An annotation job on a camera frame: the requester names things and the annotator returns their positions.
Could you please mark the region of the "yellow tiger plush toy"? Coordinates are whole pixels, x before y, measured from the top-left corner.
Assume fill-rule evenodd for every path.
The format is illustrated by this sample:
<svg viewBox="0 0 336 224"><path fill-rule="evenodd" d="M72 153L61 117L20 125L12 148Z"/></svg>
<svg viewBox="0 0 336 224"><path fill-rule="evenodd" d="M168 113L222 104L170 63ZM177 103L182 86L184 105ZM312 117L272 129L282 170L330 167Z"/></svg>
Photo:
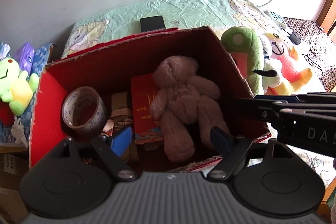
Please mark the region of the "yellow tiger plush toy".
<svg viewBox="0 0 336 224"><path fill-rule="evenodd" d="M281 96L289 96L299 91L313 77L310 68L303 68L299 65L298 53L294 47L288 47L283 37L277 33L264 34L272 45L272 58L280 61L281 82L279 86L270 90Z"/></svg>

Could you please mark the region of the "white plush bunny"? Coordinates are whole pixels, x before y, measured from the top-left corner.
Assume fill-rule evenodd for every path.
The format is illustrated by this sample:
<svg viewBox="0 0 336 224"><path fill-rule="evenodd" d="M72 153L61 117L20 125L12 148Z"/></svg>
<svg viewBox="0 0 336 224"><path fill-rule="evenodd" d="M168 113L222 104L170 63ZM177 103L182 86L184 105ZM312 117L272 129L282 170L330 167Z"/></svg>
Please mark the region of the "white plush bunny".
<svg viewBox="0 0 336 224"><path fill-rule="evenodd" d="M264 50L264 69L262 71L262 86L266 94L270 88L279 86L281 82L281 68L280 61L272 58L272 45L265 35L259 36L263 50Z"/></svg>

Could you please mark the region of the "green pea plush toy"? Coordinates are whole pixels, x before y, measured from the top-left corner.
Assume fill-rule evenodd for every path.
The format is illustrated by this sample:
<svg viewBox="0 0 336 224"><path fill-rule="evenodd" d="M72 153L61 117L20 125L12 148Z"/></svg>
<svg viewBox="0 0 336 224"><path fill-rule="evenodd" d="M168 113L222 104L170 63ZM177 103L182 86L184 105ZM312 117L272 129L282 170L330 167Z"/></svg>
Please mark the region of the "green pea plush toy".
<svg viewBox="0 0 336 224"><path fill-rule="evenodd" d="M223 32L220 41L252 93L263 95L264 50L256 32L248 27L234 26Z"/></svg>

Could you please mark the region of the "pink plush teddy bear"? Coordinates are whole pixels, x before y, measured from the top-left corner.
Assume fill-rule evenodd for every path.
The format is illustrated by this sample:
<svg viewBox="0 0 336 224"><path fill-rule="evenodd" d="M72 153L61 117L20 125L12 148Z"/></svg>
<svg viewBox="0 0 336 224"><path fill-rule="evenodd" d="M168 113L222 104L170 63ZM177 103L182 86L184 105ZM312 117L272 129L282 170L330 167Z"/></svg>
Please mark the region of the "pink plush teddy bear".
<svg viewBox="0 0 336 224"><path fill-rule="evenodd" d="M164 59L153 74L160 90L150 105L150 115L160 122L164 150L172 162L189 160L194 142L186 125L197 122L201 142L212 149L210 131L218 127L229 133L218 104L219 87L197 75L197 62L186 56Z"/></svg>

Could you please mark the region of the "red cardboard box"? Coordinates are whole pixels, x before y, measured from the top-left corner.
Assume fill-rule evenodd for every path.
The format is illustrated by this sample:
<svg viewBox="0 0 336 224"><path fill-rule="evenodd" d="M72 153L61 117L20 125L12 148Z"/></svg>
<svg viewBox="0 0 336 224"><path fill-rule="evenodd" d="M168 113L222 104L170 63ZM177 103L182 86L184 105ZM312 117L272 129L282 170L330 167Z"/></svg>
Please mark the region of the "red cardboard box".
<svg viewBox="0 0 336 224"><path fill-rule="evenodd" d="M251 98L252 92L212 29L169 29L113 40L46 65L31 119L30 166L72 133L62 119L62 106L70 92L89 86L107 100L114 93L131 89L132 77L154 73L165 58L176 55L196 60L198 74L217 84L230 133L254 141L270 136L266 123L229 111L227 101Z"/></svg>

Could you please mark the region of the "brown packing tape roll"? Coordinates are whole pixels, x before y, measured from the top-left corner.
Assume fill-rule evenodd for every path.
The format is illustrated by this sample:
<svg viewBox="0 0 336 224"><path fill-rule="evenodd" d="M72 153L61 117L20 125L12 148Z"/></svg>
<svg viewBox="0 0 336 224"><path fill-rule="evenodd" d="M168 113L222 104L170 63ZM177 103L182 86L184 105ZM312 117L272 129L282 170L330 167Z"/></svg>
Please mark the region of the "brown packing tape roll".
<svg viewBox="0 0 336 224"><path fill-rule="evenodd" d="M106 123L106 108L98 92L89 86L77 88L65 99L62 119L82 135L99 135Z"/></svg>

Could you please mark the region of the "red gold book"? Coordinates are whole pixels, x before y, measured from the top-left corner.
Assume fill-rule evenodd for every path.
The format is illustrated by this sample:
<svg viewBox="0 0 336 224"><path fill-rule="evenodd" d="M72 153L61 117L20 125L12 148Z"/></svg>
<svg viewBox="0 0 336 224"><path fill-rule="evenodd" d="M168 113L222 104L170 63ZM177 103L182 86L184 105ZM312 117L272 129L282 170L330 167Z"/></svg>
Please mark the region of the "red gold book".
<svg viewBox="0 0 336 224"><path fill-rule="evenodd" d="M135 143L139 145L163 141L159 122L149 112L157 92L153 73L131 78L131 102L134 120Z"/></svg>

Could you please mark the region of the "brown floral tablecloth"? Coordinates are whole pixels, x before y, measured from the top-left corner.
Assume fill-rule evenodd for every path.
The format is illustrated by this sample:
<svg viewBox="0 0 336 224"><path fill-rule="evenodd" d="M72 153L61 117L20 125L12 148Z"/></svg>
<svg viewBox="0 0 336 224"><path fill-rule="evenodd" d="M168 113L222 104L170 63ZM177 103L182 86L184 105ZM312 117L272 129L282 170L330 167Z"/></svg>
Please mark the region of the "brown floral tablecloth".
<svg viewBox="0 0 336 224"><path fill-rule="evenodd" d="M303 58L310 64L324 89L335 88L335 44L320 26L311 20L284 18L287 26L302 38Z"/></svg>

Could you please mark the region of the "black charger adapter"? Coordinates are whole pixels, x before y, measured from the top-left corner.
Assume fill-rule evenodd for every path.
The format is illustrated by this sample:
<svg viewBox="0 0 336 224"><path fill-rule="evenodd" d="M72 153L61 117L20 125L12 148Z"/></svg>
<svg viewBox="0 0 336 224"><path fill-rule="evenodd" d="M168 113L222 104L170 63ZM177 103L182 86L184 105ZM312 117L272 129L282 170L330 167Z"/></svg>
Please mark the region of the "black charger adapter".
<svg viewBox="0 0 336 224"><path fill-rule="evenodd" d="M289 35L289 39L296 46L299 46L302 42L302 38L298 34L296 34L294 31Z"/></svg>

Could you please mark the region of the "white power strip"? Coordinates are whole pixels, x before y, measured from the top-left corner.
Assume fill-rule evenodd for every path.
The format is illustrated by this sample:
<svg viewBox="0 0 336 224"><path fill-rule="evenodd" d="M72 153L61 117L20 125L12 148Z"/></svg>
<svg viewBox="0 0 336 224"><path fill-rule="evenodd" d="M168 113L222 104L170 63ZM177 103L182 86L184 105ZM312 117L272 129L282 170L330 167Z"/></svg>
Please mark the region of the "white power strip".
<svg viewBox="0 0 336 224"><path fill-rule="evenodd" d="M264 11L282 30L285 30L287 28L287 24L284 20L284 18L270 10L265 10Z"/></svg>

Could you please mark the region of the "crumpled white tissue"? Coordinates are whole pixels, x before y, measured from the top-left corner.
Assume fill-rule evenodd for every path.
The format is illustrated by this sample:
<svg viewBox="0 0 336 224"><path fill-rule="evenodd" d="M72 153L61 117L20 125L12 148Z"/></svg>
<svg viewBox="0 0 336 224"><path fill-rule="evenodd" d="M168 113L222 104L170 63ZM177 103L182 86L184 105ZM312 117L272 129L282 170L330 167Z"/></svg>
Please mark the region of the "crumpled white tissue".
<svg viewBox="0 0 336 224"><path fill-rule="evenodd" d="M25 134L25 127L21 123L21 119L17 116L14 117L14 124L12 125L10 132L15 139L15 144L22 145L25 148L29 146L28 139Z"/></svg>

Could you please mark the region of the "cardboard box on floor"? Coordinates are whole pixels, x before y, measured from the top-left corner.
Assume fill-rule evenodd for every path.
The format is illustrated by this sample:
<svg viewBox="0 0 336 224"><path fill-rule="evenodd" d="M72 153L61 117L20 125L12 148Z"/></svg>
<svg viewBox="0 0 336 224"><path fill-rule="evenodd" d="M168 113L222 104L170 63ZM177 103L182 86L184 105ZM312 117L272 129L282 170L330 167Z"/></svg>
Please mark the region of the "cardboard box on floor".
<svg viewBox="0 0 336 224"><path fill-rule="evenodd" d="M19 223L27 215L19 183L28 170L26 148L1 147L1 216L8 223Z"/></svg>

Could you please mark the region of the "green frog plush toy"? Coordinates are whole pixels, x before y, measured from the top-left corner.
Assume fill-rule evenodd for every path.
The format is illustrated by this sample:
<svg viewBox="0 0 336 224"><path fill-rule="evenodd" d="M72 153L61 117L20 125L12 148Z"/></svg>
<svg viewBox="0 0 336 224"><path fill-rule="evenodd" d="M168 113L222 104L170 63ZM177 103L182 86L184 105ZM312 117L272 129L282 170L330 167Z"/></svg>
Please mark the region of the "green frog plush toy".
<svg viewBox="0 0 336 224"><path fill-rule="evenodd" d="M19 64L11 57L1 60L1 100L9 104L16 116L21 116L29 106L39 84L36 73L28 75L21 71Z"/></svg>

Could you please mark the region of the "purple tissue pack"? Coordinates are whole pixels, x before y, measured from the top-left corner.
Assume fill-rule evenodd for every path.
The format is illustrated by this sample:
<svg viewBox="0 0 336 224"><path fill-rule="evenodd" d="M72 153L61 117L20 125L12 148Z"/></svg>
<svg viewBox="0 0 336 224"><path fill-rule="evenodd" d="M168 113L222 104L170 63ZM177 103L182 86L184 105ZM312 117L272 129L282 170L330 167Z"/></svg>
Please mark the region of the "purple tissue pack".
<svg viewBox="0 0 336 224"><path fill-rule="evenodd" d="M18 62L21 71L27 71L31 74L35 50L33 46L26 42L14 54L13 59Z"/></svg>

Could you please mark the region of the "black smartphone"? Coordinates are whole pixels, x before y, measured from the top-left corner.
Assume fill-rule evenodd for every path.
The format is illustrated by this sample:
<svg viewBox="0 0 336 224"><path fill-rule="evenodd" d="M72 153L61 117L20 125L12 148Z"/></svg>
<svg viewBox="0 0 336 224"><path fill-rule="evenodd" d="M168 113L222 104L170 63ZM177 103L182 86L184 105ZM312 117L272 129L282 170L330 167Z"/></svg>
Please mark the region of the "black smartphone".
<svg viewBox="0 0 336 224"><path fill-rule="evenodd" d="M139 25L141 32L151 32L166 28L163 16L161 15L141 18L139 20Z"/></svg>

